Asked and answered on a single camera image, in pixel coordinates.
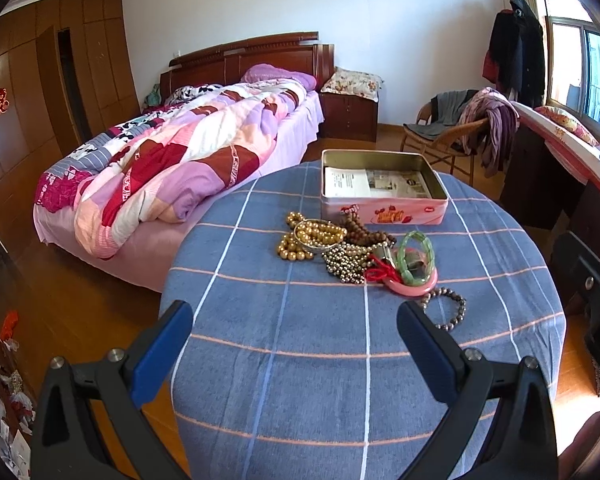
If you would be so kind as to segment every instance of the round table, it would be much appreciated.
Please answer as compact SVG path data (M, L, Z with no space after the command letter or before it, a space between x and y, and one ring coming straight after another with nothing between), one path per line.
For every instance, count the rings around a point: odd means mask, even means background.
M467 299L452 336L490 360L534 355L554 396L566 323L538 248L481 193L440 177L445 218L420 229L439 284ZM320 162L245 184L211 207L174 260L160 312L173 300L194 311L170 381L196 480L395 479L445 411L398 335L403 298L344 284L320 257L277 256L289 211L320 217L319 191ZM455 309L436 298L427 314L447 322ZM490 401L454 476L474 462L494 409Z

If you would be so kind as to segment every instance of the hanging clothes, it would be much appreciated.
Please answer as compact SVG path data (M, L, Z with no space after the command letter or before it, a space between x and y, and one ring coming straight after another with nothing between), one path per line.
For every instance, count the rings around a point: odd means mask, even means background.
M482 76L499 92L518 93L518 101L530 107L544 98L544 46L542 27L525 0L510 0L512 10L496 16Z

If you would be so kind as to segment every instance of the dark bead bracelet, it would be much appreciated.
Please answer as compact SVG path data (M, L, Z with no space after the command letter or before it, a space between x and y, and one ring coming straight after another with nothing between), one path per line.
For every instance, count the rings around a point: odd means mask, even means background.
M445 288L443 286L441 288L434 288L431 292L425 294L420 300L419 305L426 311L429 306L429 301L436 296L446 296L458 304L458 312L456 312L456 315L453 316L448 323L436 325L436 328L439 328L440 330L451 332L455 326L462 323L462 320L464 319L464 314L466 313L466 300L460 296L460 294L456 294L450 288Z

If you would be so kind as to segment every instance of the desk drawer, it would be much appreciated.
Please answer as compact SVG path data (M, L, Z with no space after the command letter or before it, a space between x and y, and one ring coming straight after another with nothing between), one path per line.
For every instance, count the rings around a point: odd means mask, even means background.
M600 191L589 181L568 229L600 258Z

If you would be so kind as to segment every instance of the quilt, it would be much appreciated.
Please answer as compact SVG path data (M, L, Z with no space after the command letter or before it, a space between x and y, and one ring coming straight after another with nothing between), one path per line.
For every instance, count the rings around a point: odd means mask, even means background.
M75 236L110 258L140 222L183 222L198 203L243 181L271 155L278 126L306 98L290 79L240 83L170 110L160 124L105 147L95 175L74 175Z
M110 158L131 139L149 128L155 128L172 116L180 104L161 107L151 113L112 126L106 132L93 137L73 152L56 162L38 180L34 203L51 213L63 207L74 206L78 184L100 173Z

